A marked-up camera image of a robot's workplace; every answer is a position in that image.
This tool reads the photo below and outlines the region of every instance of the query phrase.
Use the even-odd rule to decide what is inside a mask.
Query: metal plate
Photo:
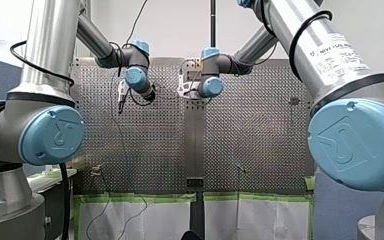
[[[90,58],[77,61],[86,138],[75,191],[183,193],[187,177],[203,175],[206,191],[305,193],[304,176],[313,174],[306,152],[311,100],[288,61],[270,60],[249,76],[222,76],[223,94],[199,111],[175,96],[182,61],[153,59],[149,76],[164,86],[160,97],[148,107],[129,100],[122,116],[120,79],[111,80],[116,70]],[[300,103],[291,106],[291,97]],[[196,166],[202,162],[203,170]],[[97,165],[101,175],[91,176]],[[237,165],[247,173],[238,174]]]
[[[76,179],[77,193],[185,192],[183,100],[175,93],[182,60],[152,61],[149,77],[164,87],[157,86],[151,106],[137,106],[129,97],[121,116],[117,70],[101,69],[90,58],[77,61],[73,75],[80,83],[79,109],[86,122],[85,168]],[[102,165],[101,175],[92,176],[90,169],[97,165]]]
[[[306,153],[312,100],[288,61],[270,60],[251,75],[222,79],[223,94],[207,106],[205,191],[305,193],[304,176],[314,170]],[[289,104],[291,97],[300,103]]]

